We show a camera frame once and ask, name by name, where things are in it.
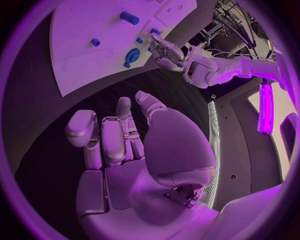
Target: purple light strip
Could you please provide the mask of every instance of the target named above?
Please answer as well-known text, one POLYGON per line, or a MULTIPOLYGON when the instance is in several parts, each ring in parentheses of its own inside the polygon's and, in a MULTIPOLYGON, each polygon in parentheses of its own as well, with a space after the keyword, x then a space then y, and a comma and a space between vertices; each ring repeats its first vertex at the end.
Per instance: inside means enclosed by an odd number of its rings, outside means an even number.
POLYGON ((259 117, 257 131, 271 134, 274 124, 274 101, 271 84, 263 83, 259 89, 259 117))

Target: purple light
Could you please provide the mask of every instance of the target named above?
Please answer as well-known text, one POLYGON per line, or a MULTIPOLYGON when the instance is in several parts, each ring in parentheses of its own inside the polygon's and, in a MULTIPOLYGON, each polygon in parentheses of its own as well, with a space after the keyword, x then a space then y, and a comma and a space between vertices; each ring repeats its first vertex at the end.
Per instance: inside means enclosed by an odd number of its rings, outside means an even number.
POLYGON ((274 124, 274 101, 271 84, 261 84, 259 88, 259 100, 257 131, 263 134, 271 134, 274 124))

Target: black floor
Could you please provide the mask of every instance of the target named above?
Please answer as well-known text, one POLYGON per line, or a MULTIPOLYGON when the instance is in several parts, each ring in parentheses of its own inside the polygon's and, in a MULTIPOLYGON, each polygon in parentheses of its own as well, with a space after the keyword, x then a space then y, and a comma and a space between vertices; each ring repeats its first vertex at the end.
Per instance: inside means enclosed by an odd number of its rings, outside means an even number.
POLYGON ((120 97, 129 97, 136 127, 144 139, 147 121, 135 102, 138 90, 152 94, 167 107, 193 120, 209 137, 208 105, 195 86, 180 73, 152 70, 116 83, 75 105, 48 126, 23 157, 15 178, 35 210, 69 239, 86 239, 76 215, 76 191, 85 171, 83 150, 70 145, 65 127, 80 109, 97 113, 98 120, 114 116, 120 97))

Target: small blue block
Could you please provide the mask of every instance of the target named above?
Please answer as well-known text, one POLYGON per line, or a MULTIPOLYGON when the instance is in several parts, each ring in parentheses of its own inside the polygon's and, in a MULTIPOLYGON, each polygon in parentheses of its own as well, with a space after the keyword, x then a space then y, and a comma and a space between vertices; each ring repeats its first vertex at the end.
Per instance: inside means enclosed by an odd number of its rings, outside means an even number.
POLYGON ((128 62, 125 62, 124 63, 124 67, 127 68, 127 69, 129 69, 130 68, 130 64, 128 62))
POLYGON ((157 35, 161 35, 161 32, 158 29, 152 28, 150 33, 156 33, 157 35))
POLYGON ((95 47, 98 47, 100 45, 100 41, 98 39, 93 39, 91 41, 91 43, 95 46, 95 47))
POLYGON ((120 18, 133 24, 133 25, 137 25, 140 21, 140 19, 137 16, 134 16, 126 11, 124 11, 120 14, 120 18))
POLYGON ((136 41, 137 41, 139 44, 142 44, 142 43, 143 43, 143 40, 140 39, 139 37, 136 39, 136 41))

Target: robotic arm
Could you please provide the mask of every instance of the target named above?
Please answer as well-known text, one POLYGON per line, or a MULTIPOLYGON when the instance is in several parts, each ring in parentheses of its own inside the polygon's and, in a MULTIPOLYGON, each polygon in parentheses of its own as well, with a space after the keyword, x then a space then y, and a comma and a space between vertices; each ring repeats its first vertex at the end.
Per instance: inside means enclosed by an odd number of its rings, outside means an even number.
POLYGON ((204 50, 196 46, 189 48, 187 57, 179 47, 152 33, 149 51, 158 66, 170 71, 182 72, 183 78, 198 88, 229 82, 234 76, 240 78, 262 77, 281 82, 276 62, 237 56, 233 59, 205 57, 204 50))

